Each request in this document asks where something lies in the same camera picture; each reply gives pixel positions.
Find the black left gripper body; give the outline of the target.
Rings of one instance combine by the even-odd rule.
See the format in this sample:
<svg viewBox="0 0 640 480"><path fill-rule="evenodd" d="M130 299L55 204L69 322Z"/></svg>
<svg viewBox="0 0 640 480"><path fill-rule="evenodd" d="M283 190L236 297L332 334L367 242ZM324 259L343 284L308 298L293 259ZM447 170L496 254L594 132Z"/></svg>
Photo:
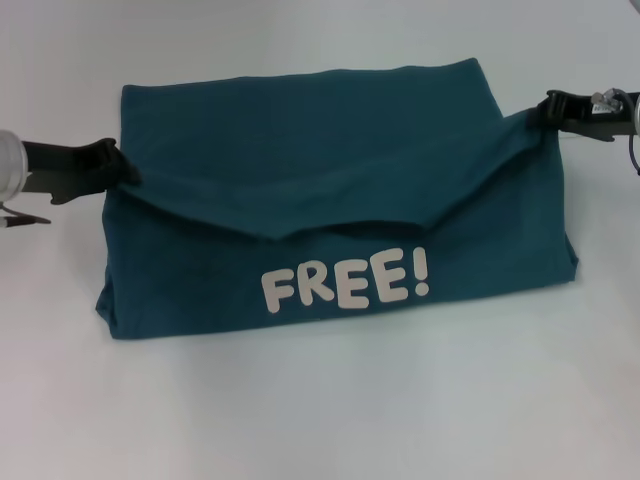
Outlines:
<svg viewBox="0 0 640 480"><path fill-rule="evenodd" d="M23 191L50 194L53 205L105 192L119 179L116 140L69 147L24 142L28 177Z"/></svg>

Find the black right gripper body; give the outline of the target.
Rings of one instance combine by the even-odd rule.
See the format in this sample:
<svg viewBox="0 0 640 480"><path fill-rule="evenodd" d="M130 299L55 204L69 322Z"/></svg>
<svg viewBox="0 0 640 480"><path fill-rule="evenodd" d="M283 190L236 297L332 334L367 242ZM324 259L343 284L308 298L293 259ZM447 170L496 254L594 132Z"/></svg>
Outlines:
<svg viewBox="0 0 640 480"><path fill-rule="evenodd" d="M623 93L614 93L612 100L617 100L620 107L611 111L594 104L591 96L568 94L565 122L560 131L603 142L613 142L618 136L637 135L639 93L631 92L627 96L632 105L628 104Z"/></svg>

